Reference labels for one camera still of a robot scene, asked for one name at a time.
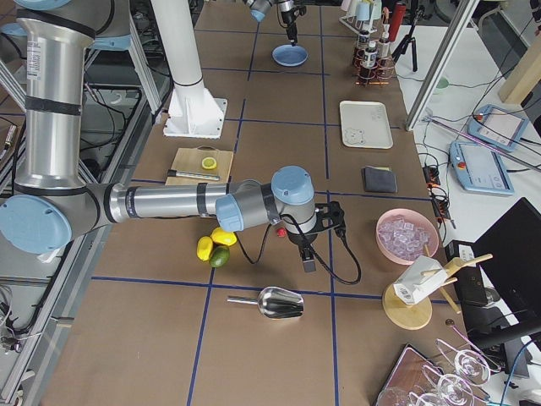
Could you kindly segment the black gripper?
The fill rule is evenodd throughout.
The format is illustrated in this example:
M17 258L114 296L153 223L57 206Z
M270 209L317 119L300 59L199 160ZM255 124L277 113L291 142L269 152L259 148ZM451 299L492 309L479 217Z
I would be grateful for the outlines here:
M313 250L308 247L320 233L334 230L340 239L346 237L345 212L337 201L329 203L316 203L313 216L304 223L296 218L286 217L287 237L298 246L303 270L315 272L315 258Z
M298 17L306 14L306 6L294 0L277 0L277 12L279 13L279 24L282 28L287 29L287 38L292 45L298 43L298 30L296 21Z

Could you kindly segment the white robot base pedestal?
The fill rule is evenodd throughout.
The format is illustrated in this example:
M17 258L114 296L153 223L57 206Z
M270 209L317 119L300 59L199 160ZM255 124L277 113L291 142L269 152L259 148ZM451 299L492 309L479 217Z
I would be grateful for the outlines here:
M151 5L174 85L164 135L220 138L227 100L205 87L189 3L154 0Z

